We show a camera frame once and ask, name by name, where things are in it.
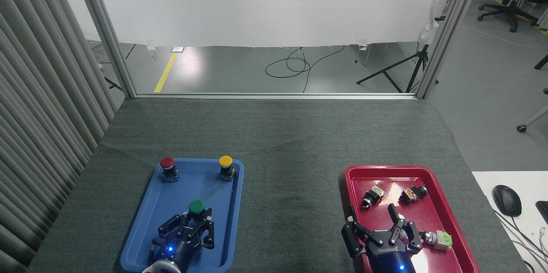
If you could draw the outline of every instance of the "gray table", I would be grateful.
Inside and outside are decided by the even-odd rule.
[[[481,271],[528,272],[426,101],[160,98],[122,104],[29,272],[123,272],[159,160],[224,154],[246,166],[231,273],[354,271],[340,236],[353,164],[432,169]]]

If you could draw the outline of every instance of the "chair leg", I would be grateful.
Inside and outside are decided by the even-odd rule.
[[[486,6],[488,8],[494,8],[494,9],[501,9],[501,8],[507,8],[508,6],[502,6],[500,4],[484,4],[483,6]]]
[[[515,18],[515,14],[510,13],[509,18],[510,24],[512,25],[512,27],[510,27],[510,32],[515,33],[515,30],[517,30],[517,19]]]
[[[490,16],[490,15],[495,15],[495,14],[503,14],[503,13],[506,13],[506,9],[500,9],[500,10],[495,10],[495,11],[491,11],[491,12],[486,12],[486,13],[483,13],[482,15],[478,16],[478,20],[483,20],[483,18],[485,16]]]
[[[529,13],[526,13],[526,12],[524,12],[524,11],[522,11],[522,10],[517,10],[515,13],[516,13],[517,15],[523,16],[524,18],[527,18],[527,19],[529,19],[529,20],[532,20],[534,23],[536,23],[536,22],[539,20],[539,19],[536,18],[535,16],[532,16],[532,15],[530,15]]]

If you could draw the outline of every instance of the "black mouse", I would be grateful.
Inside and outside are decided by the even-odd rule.
[[[513,189],[506,185],[497,185],[493,189],[493,198],[502,214],[510,217],[517,217],[521,214],[521,200]]]

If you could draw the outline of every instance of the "tripod stand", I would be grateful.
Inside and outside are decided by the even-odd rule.
[[[366,78],[364,78],[362,80],[358,80],[356,82],[356,84],[359,85],[362,82],[365,82],[366,80],[368,80],[372,77],[375,77],[378,74],[382,73],[382,74],[384,74],[384,76],[386,76],[386,78],[388,78],[390,83],[396,88],[396,90],[398,90],[399,93],[403,93],[403,91],[401,89],[399,89],[399,86],[396,84],[396,82],[386,72],[388,70],[390,70],[391,68],[394,68],[395,66],[406,62],[407,60],[411,60],[411,59],[417,57],[418,60],[417,60],[417,64],[415,65],[415,70],[413,70],[413,75],[411,75],[411,80],[409,80],[409,84],[407,85],[407,89],[405,90],[405,93],[409,93],[411,91],[411,87],[413,86],[413,82],[415,82],[415,78],[417,77],[417,73],[419,72],[420,66],[421,65],[423,66],[423,70],[426,68],[426,62],[428,61],[428,52],[426,51],[427,49],[428,49],[428,44],[424,45],[423,50],[417,51],[417,54],[414,54],[410,57],[407,57],[407,58],[403,59],[402,61],[396,62],[395,64],[393,64],[393,65],[391,65],[387,68],[384,68],[384,69],[380,70],[379,72],[375,72],[375,73],[371,74],[370,76],[367,76]]]

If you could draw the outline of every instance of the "white backdrop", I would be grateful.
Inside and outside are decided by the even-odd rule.
[[[69,0],[98,39],[83,0]],[[418,41],[433,0],[104,0],[120,42],[290,47]]]

